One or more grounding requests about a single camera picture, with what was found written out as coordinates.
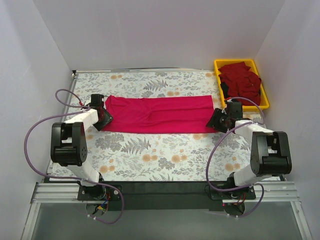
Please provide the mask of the magenta pink t-shirt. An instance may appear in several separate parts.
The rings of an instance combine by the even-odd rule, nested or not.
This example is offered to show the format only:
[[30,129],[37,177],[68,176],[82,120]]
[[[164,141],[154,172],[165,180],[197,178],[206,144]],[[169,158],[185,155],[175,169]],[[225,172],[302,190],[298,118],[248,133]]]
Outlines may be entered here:
[[160,98],[109,96],[106,110],[113,120],[102,130],[134,134],[208,134],[214,113],[210,95]]

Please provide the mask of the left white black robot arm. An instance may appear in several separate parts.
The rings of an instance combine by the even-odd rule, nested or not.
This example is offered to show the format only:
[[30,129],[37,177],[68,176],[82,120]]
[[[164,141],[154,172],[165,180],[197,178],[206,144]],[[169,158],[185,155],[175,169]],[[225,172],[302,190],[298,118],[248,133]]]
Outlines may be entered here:
[[87,160],[88,148],[86,131],[95,127],[101,131],[111,123],[113,117],[105,109],[104,96],[92,94],[89,110],[75,115],[65,122],[56,122],[51,128],[50,157],[54,163],[70,170],[80,184],[89,188],[89,194],[95,200],[106,196],[106,187],[99,183],[101,175]]

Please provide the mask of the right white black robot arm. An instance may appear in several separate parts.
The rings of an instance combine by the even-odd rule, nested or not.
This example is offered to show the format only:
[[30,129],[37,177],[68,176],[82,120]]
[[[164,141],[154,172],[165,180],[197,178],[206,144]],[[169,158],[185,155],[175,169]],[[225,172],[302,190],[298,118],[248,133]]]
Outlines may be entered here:
[[292,160],[288,135],[284,131],[273,131],[264,127],[264,122],[255,122],[243,116],[241,97],[225,99],[224,109],[216,108],[207,126],[223,133],[209,155],[211,160],[219,145],[230,134],[240,135],[251,143],[250,163],[232,173],[223,187],[217,187],[207,181],[209,188],[218,192],[227,192],[232,199],[237,199],[245,188],[254,186],[259,181],[292,171]]

